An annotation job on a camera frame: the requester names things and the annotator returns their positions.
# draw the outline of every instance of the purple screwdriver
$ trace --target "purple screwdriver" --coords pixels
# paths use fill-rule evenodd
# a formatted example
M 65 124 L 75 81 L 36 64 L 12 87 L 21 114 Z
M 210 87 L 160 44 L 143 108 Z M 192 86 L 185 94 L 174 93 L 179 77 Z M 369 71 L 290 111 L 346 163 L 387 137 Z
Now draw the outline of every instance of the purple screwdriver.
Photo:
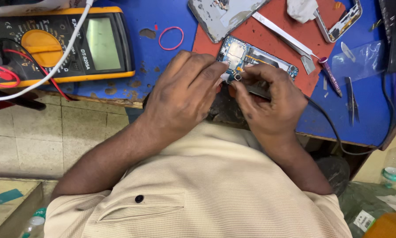
M 324 71 L 328 75 L 330 82 L 332 83 L 335 91 L 338 93 L 338 95 L 340 97 L 342 97 L 342 91 L 340 90 L 338 82 L 336 81 L 335 77 L 333 76 L 332 71 L 330 70 L 330 65 L 328 64 L 328 58 L 322 57 L 321 59 L 318 60 L 318 62 L 323 66 Z

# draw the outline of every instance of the orange dial knob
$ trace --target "orange dial knob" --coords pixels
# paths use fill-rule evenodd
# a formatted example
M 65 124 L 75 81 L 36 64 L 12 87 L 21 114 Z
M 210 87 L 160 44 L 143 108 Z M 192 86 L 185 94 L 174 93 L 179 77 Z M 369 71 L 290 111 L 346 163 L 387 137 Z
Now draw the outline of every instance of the orange dial knob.
M 45 30 L 26 32 L 21 44 L 42 67 L 55 66 L 63 56 L 60 42 Z

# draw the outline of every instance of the yellow multimeter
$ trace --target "yellow multimeter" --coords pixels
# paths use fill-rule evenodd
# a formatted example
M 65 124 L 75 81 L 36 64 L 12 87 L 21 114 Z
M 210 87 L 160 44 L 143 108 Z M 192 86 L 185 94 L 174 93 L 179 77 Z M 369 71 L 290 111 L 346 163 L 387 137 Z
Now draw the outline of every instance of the yellow multimeter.
M 0 39 L 17 41 L 39 65 L 50 72 L 63 56 L 84 8 L 0 17 Z M 43 74 L 25 57 L 5 49 L 20 51 L 13 42 L 0 41 L 3 68 L 17 74 L 17 87 L 35 84 Z M 129 31 L 118 7 L 91 8 L 68 57 L 54 74 L 57 83 L 130 77 L 135 74 Z M 0 84 L 11 85 L 0 78 Z

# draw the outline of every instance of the beige shirt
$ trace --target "beige shirt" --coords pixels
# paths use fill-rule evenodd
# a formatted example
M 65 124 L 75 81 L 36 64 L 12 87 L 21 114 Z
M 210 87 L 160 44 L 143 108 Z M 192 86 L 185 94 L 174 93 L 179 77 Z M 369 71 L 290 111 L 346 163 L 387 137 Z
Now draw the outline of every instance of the beige shirt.
M 209 122 L 112 191 L 55 199 L 44 229 L 46 238 L 351 237 L 335 195 L 302 192 L 251 132 Z

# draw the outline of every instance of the man's left hand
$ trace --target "man's left hand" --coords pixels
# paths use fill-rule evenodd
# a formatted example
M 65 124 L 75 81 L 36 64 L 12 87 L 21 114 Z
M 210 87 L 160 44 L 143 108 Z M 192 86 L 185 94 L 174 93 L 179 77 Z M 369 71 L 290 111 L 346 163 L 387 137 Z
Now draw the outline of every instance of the man's left hand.
M 227 68 L 212 55 L 181 50 L 160 75 L 137 122 L 168 143 L 183 137 L 206 118 Z

